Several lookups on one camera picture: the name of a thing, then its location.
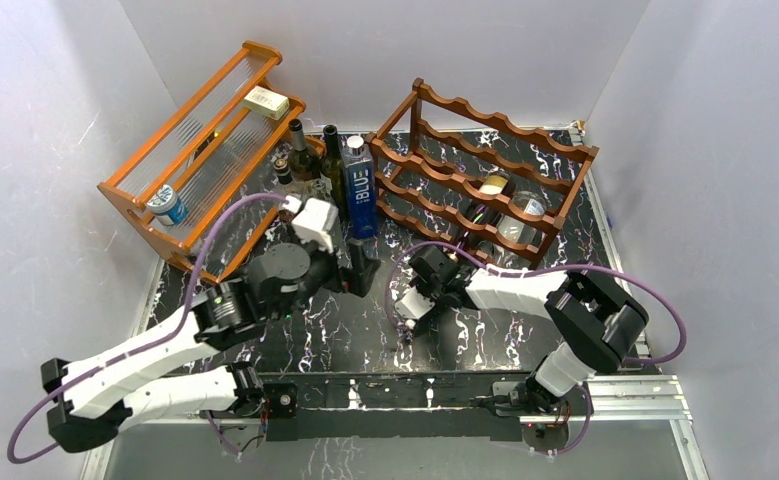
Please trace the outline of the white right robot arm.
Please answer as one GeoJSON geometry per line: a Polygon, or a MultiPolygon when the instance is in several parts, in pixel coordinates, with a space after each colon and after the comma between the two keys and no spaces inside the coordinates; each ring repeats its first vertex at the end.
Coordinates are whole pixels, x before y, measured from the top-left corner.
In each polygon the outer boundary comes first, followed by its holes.
{"type": "Polygon", "coordinates": [[[414,276],[395,301],[401,327],[412,330],[436,306],[506,310],[546,318],[562,336],[558,347],[522,382],[493,386],[472,406],[497,416],[555,413],[591,376],[625,362],[649,315],[613,276],[581,267],[538,273],[452,259],[433,242],[408,261],[414,276]]]}

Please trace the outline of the dark green wine bottle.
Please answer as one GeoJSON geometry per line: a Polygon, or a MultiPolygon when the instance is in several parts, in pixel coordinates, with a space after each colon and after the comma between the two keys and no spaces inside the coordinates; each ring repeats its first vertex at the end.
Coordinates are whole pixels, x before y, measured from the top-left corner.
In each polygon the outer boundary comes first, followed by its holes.
{"type": "Polygon", "coordinates": [[[339,209],[340,218],[348,219],[348,205],[345,197],[343,160],[337,127],[327,124],[323,127],[323,140],[326,151],[322,159],[320,172],[330,189],[333,202],[339,209]]]}

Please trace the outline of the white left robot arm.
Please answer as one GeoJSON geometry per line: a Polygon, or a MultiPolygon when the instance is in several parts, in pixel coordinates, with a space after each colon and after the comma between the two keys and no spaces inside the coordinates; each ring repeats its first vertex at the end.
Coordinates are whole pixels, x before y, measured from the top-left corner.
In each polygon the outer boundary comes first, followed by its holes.
{"type": "Polygon", "coordinates": [[[340,265],[336,247],[319,241],[274,245],[153,331],[86,360],[46,361],[42,382],[54,403],[46,414],[49,435],[63,450],[79,453],[171,415],[293,416],[296,387],[263,384],[248,362],[190,375],[172,372],[262,337],[268,323],[304,308],[321,289],[366,296],[381,262],[366,254],[360,240],[346,246],[348,267],[340,265]]]}

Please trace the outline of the clear bottle blue label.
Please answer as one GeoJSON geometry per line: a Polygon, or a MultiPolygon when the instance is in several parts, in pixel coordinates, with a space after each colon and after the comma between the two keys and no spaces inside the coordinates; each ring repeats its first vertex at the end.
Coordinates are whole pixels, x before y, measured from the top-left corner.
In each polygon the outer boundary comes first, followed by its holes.
{"type": "Polygon", "coordinates": [[[374,161],[359,135],[345,140],[342,154],[351,234],[356,239],[371,238],[378,230],[374,161]]]}

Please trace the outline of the green wine bottle brown label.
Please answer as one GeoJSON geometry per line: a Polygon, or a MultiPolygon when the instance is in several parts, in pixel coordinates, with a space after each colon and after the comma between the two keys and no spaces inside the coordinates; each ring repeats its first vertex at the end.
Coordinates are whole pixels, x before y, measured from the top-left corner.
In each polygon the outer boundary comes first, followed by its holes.
{"type": "Polygon", "coordinates": [[[292,150],[288,156],[288,165],[295,180],[309,185],[321,178],[321,160],[318,152],[308,144],[302,122],[295,118],[288,122],[292,150]]]}

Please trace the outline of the dark bottle gold foil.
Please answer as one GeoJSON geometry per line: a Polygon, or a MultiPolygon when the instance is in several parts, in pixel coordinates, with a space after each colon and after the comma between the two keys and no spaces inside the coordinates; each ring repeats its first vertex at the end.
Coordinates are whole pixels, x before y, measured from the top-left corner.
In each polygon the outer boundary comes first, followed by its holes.
{"type": "MultiPolygon", "coordinates": [[[[516,182],[510,174],[497,171],[486,177],[479,190],[483,194],[511,196],[515,187],[516,182]]],[[[463,216],[474,224],[494,225],[497,223],[500,213],[497,210],[491,210],[484,204],[472,202],[463,211],[463,216]]],[[[465,227],[458,229],[454,240],[454,244],[464,250],[475,248],[480,243],[476,234],[465,227]]]]}

